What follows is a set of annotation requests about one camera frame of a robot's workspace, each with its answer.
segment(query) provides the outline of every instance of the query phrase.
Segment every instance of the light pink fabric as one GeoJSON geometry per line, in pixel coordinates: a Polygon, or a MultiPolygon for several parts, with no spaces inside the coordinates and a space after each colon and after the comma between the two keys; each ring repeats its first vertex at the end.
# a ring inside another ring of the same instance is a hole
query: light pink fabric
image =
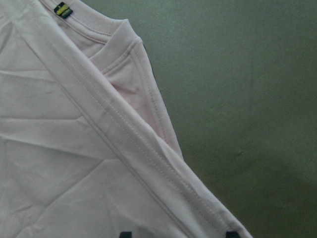
{"type": "Polygon", "coordinates": [[[142,40],[79,0],[0,0],[0,237],[224,238],[142,40]]]}

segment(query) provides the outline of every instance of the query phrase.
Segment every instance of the green wall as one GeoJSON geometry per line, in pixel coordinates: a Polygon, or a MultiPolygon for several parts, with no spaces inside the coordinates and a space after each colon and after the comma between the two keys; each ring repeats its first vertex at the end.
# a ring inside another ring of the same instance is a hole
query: green wall
{"type": "Polygon", "coordinates": [[[143,39],[186,163],[255,238],[316,238],[317,1],[84,0],[143,39]]]}

